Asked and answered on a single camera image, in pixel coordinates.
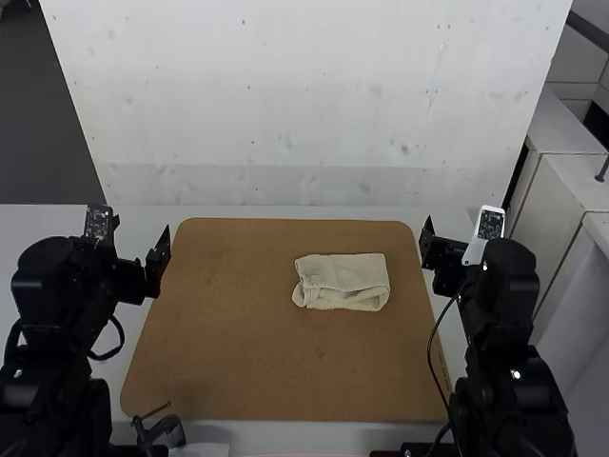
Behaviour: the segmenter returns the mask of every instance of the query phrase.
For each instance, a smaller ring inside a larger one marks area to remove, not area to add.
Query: cork mat
[[[292,303],[295,259],[360,252],[385,255],[391,295],[381,311]],[[182,419],[439,422],[445,412],[425,355],[432,326],[405,224],[189,219],[121,406],[133,416],[171,401]],[[439,344],[433,356],[446,385]]]

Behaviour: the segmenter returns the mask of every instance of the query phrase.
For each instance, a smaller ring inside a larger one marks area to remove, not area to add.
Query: white wall
[[[580,457],[606,455],[609,424],[609,336],[565,396]]]
[[[609,32],[609,2],[606,0],[574,0],[572,10]],[[556,55],[548,72],[547,87],[579,119],[583,120],[590,100],[607,98],[599,88],[599,79],[607,64],[607,53],[590,43],[570,27],[565,27]]]
[[[43,0],[108,202],[498,204],[570,0]]]

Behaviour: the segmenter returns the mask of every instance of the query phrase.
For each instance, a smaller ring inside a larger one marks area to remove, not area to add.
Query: cable
[[[108,352],[105,352],[101,355],[97,355],[95,352],[90,350],[88,352],[88,357],[89,357],[89,359],[94,360],[96,362],[104,362],[108,359],[111,359],[112,357],[114,357],[116,354],[118,354],[121,351],[121,349],[123,348],[123,345],[125,344],[125,331],[123,330],[123,326],[121,326],[121,323],[118,322],[118,319],[116,319],[116,317],[114,317],[113,315],[110,316],[109,320],[111,321],[112,324],[114,324],[114,326],[116,327],[116,330],[118,331],[119,345],[116,348],[111,349]]]
[[[431,447],[429,448],[429,450],[425,454],[425,457],[430,457],[431,456],[431,453],[434,451],[436,446],[440,443],[440,440],[444,437],[444,435],[446,434],[446,432],[448,430],[450,430],[450,422],[447,422],[446,424],[444,424],[444,427],[442,427],[438,431],[438,434],[436,435],[436,438],[434,439],[434,442],[431,444]]]
[[[429,366],[429,371],[431,372],[431,377],[434,378],[434,383],[436,383],[436,388],[438,389],[438,392],[440,393],[440,396],[442,397],[442,403],[444,404],[444,408],[446,409],[446,414],[448,415],[448,425],[453,429],[453,440],[455,441],[455,446],[457,447],[457,451],[459,452],[459,455],[461,457],[463,457],[463,452],[461,449],[461,443],[459,443],[459,437],[457,435],[457,430],[455,428],[455,421],[452,418],[452,414],[450,413],[450,409],[448,407],[448,402],[446,402],[446,397],[444,396],[444,392],[442,391],[442,387],[440,386],[440,381],[438,381],[438,376],[436,376],[436,371],[434,370],[434,366],[431,363],[431,344],[434,341],[434,336],[436,336],[436,332],[438,331],[438,327],[440,326],[440,322],[442,321],[444,314],[446,314],[446,312],[450,309],[450,306],[453,303],[455,303],[455,300],[457,300],[457,298],[460,297],[463,289],[469,282],[470,278],[471,278],[471,276],[467,277],[465,279],[465,281],[463,282],[462,286],[459,288],[459,291],[455,294],[455,296],[453,296],[450,300],[448,300],[448,303],[446,304],[446,306],[440,313],[440,316],[438,316],[438,320],[436,321],[436,324],[434,325],[433,329],[431,330],[431,334],[429,335],[429,341],[427,342],[427,365]]]

